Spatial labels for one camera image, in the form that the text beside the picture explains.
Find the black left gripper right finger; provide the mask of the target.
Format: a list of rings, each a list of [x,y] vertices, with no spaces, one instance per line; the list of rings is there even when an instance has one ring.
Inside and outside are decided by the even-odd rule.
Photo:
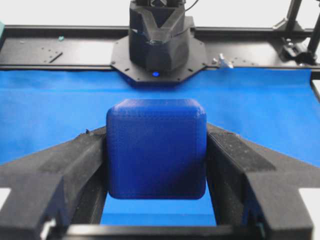
[[[206,171],[218,225],[264,240],[320,237],[320,169],[208,124]]]

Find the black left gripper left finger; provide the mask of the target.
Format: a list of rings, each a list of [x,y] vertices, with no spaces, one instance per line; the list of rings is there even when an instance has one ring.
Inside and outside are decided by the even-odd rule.
[[[0,237],[40,240],[53,223],[99,224],[107,196],[106,128],[0,167]]]

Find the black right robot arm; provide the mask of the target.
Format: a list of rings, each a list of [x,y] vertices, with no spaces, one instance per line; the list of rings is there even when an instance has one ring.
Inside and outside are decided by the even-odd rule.
[[[132,0],[129,58],[148,70],[171,72],[187,63],[193,18],[184,0]]]

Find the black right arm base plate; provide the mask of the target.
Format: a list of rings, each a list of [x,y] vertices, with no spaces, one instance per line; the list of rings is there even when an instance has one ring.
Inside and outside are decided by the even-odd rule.
[[[142,64],[135,63],[130,58],[129,37],[116,41],[111,55],[111,66],[129,84],[134,86],[170,86],[178,85],[203,70],[208,64],[205,44],[190,37],[187,53],[182,48],[173,52],[156,50],[147,52],[136,50]]]

